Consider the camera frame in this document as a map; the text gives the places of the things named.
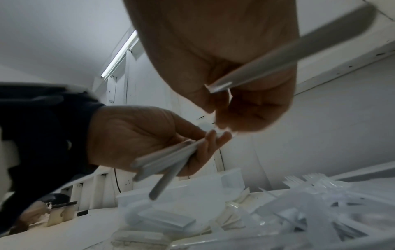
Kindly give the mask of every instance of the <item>fluorescent light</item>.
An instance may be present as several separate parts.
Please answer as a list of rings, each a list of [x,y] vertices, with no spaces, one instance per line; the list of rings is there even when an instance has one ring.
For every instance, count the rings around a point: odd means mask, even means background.
[[[125,42],[125,44],[122,46],[122,48],[118,51],[114,59],[110,62],[110,64],[107,66],[107,68],[104,70],[102,73],[103,78],[107,78],[108,74],[112,71],[112,69],[117,65],[119,60],[121,60],[122,56],[126,53],[130,45],[132,44],[132,41],[136,38],[137,36],[137,30],[133,31],[133,33],[130,35],[128,40]]]

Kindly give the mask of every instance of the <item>ceiling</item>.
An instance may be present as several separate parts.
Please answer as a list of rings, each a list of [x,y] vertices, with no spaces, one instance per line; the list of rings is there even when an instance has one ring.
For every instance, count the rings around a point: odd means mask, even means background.
[[[90,87],[131,23],[122,0],[2,0],[0,65]]]

